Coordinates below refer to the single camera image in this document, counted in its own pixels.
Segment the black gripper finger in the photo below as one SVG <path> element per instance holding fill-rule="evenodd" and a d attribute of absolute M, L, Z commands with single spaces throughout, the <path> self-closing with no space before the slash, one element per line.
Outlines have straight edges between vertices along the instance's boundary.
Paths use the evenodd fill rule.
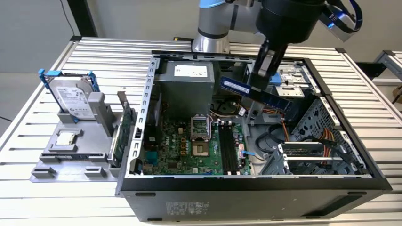
<path fill-rule="evenodd" d="M 270 87 L 270 81 L 271 81 L 271 77 L 275 75 L 277 70 L 279 68 L 282 59 L 285 57 L 285 53 L 286 53 L 286 49 L 287 49 L 287 44 L 274 44 L 270 43 L 269 44 L 269 55 L 271 56 L 271 62 L 270 62 L 270 66 L 267 68 L 267 86 L 266 88 Z"/>
<path fill-rule="evenodd" d="M 266 90 L 270 81 L 269 67 L 271 61 L 273 61 L 273 51 L 270 50 L 269 40 L 266 39 L 261 45 L 258 56 L 254 63 L 254 68 L 250 75 L 250 85 L 259 91 Z"/>

